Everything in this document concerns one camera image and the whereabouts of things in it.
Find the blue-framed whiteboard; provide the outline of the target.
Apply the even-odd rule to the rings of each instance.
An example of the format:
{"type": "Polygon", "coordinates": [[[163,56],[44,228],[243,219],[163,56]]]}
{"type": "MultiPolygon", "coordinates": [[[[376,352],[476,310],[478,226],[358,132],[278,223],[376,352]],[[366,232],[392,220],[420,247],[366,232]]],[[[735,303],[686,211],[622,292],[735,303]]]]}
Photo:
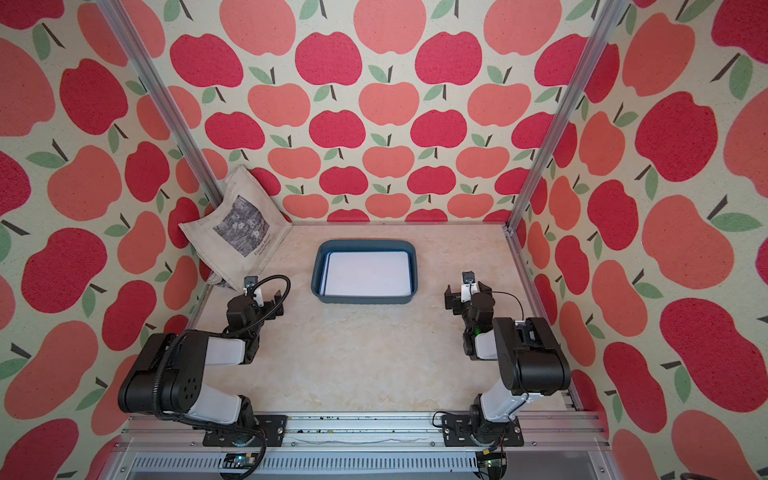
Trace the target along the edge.
{"type": "Polygon", "coordinates": [[[407,297],[412,294],[405,251],[337,251],[326,260],[320,293],[335,297],[407,297]]]}

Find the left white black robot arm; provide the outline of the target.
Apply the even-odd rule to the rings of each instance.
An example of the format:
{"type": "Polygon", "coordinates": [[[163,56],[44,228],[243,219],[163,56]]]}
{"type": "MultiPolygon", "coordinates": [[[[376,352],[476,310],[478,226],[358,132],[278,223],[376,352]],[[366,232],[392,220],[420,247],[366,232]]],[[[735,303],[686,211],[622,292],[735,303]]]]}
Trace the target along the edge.
{"type": "Polygon", "coordinates": [[[286,416],[255,414],[247,396],[209,386],[205,375],[208,367],[251,364],[262,327],[284,313],[283,301],[281,292],[271,300],[239,295],[227,304],[228,325],[221,333],[151,335],[120,386],[120,410],[202,431],[205,447],[280,447],[286,416]]]}

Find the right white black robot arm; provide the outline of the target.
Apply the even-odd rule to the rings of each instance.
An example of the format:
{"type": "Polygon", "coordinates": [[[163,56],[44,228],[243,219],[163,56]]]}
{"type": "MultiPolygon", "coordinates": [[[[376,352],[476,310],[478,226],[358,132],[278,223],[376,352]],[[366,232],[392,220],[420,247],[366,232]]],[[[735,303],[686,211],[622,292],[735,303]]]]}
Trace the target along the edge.
{"type": "Polygon", "coordinates": [[[523,446],[520,411],[571,383],[568,361],[549,322],[541,317],[497,317],[494,294],[480,282],[444,293],[445,308],[464,322],[465,355],[494,362],[499,370],[499,379],[476,396],[466,413],[440,415],[438,428],[447,447],[523,446]]]}

